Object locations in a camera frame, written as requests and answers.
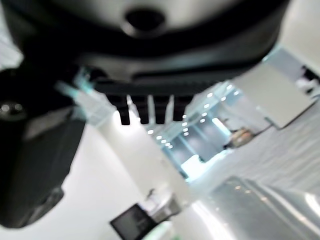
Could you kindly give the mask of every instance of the white floor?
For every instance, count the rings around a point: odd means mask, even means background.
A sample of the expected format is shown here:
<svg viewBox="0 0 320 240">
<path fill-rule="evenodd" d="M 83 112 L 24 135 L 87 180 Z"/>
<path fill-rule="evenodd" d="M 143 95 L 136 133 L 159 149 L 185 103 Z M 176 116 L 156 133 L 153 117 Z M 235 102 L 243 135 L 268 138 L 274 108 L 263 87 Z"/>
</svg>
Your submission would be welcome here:
<svg viewBox="0 0 320 240">
<path fill-rule="evenodd" d="M 285 129 L 269 128 L 215 161 L 190 187 L 201 196 L 231 176 L 320 195 L 320 102 Z"/>
</svg>

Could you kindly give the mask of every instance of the glass wall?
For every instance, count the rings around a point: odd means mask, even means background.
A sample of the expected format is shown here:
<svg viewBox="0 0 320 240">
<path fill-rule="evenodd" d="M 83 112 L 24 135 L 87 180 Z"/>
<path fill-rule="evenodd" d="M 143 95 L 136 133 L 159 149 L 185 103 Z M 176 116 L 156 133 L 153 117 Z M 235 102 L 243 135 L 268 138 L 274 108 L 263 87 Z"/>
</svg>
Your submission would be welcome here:
<svg viewBox="0 0 320 240">
<path fill-rule="evenodd" d="M 241 128 L 259 132 L 268 126 L 241 90 L 227 81 L 195 97 L 183 122 L 151 125 L 147 130 L 181 175 L 192 181 L 230 152 L 234 132 Z"/>
</svg>

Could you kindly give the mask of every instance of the reflective floor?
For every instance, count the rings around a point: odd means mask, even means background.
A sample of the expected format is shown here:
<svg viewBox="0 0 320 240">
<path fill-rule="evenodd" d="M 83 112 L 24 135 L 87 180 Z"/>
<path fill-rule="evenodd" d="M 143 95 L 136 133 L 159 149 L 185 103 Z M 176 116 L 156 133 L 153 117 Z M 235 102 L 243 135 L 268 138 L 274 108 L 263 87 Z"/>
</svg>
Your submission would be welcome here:
<svg viewBox="0 0 320 240">
<path fill-rule="evenodd" d="M 231 177 L 172 222 L 183 240 L 319 240 L 320 205 L 310 193 Z"/>
<path fill-rule="evenodd" d="M 269 128 L 217 160 L 190 186 L 203 196 L 231 176 L 320 196 L 320 102 L 285 129 Z"/>
</svg>

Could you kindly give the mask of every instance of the white wall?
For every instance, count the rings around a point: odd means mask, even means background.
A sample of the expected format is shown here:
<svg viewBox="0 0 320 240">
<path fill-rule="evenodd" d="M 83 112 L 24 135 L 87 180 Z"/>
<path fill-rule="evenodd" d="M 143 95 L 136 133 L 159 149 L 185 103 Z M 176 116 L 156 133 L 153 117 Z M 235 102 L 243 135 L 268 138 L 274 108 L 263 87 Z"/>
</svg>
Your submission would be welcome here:
<svg viewBox="0 0 320 240">
<path fill-rule="evenodd" d="M 170 187 L 180 204 L 192 201 L 189 187 L 182 176 L 132 112 L 130 119 L 130 126 L 121 125 L 119 113 L 115 112 L 113 118 L 99 130 L 142 194 L 147 196 L 151 189 Z"/>
<path fill-rule="evenodd" d="M 109 221 L 142 200 L 119 158 L 89 125 L 63 189 L 64 198 L 46 216 L 20 230 L 0 228 L 0 239 L 117 240 Z"/>
<path fill-rule="evenodd" d="M 313 103 L 285 75 L 266 63 L 238 77 L 234 84 L 278 128 L 288 125 Z"/>
<path fill-rule="evenodd" d="M 319 9 L 319 0 L 291 0 L 280 44 L 320 75 Z"/>
</svg>

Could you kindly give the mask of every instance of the black monitor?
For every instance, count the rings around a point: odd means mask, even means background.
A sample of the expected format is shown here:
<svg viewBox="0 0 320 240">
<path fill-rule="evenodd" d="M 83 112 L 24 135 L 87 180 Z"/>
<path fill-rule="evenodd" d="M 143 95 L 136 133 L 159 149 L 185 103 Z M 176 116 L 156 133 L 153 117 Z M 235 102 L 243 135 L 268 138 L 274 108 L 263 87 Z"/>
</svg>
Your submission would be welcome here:
<svg viewBox="0 0 320 240">
<path fill-rule="evenodd" d="M 110 224 L 123 240 L 141 240 L 157 226 L 138 204 L 117 216 Z"/>
</svg>

